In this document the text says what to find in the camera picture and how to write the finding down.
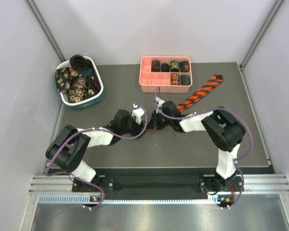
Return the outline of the orange navy striped tie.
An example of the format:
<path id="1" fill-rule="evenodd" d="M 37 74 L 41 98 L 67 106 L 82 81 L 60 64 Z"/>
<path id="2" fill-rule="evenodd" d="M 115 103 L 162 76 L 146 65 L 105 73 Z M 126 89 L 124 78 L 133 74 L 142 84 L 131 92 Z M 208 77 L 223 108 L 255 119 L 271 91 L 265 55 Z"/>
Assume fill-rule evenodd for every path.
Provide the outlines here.
<path id="1" fill-rule="evenodd" d="M 163 103 L 162 107 L 159 108 L 170 117 L 183 117 L 183 112 L 187 109 L 195 105 L 202 98 L 212 92 L 215 88 L 217 88 L 221 83 L 224 82 L 223 75 L 213 75 L 202 87 L 200 87 L 196 92 L 194 92 L 191 96 L 189 96 L 186 100 L 176 105 L 173 101 L 167 101 Z M 179 121 L 172 120 L 173 125 L 171 126 L 177 132 L 183 132 L 181 128 L 179 128 Z M 150 122 L 146 127 L 146 131 L 150 130 Z"/>

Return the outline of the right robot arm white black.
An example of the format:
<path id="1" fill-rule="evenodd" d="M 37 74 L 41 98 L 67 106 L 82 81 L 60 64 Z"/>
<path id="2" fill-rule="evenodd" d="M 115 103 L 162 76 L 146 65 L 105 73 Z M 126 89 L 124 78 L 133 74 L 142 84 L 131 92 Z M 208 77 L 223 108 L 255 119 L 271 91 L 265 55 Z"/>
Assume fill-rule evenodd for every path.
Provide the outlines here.
<path id="1" fill-rule="evenodd" d="M 217 193 L 231 187 L 237 172 L 235 159 L 246 134 L 244 126 L 222 107 L 203 114 L 182 115 L 173 101 L 156 97 L 154 103 L 157 108 L 152 113 L 148 129 L 161 130 L 170 126 L 179 133 L 205 131 L 218 148 L 215 175 L 203 183 L 203 190 Z"/>

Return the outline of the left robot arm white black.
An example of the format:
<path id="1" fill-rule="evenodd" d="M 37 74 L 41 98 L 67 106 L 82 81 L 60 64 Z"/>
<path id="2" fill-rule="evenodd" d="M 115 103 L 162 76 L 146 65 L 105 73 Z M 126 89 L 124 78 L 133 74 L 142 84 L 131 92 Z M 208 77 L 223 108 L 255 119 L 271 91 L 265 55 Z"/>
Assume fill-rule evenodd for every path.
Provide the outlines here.
<path id="1" fill-rule="evenodd" d="M 81 129 L 65 126 L 46 150 L 50 164 L 56 164 L 67 174 L 83 182 L 85 188 L 94 191 L 100 180 L 96 171 L 83 161 L 88 148 L 110 146 L 121 139 L 140 138 L 146 129 L 148 119 L 145 109 L 137 107 L 132 112 L 118 110 L 108 125 L 99 128 Z"/>

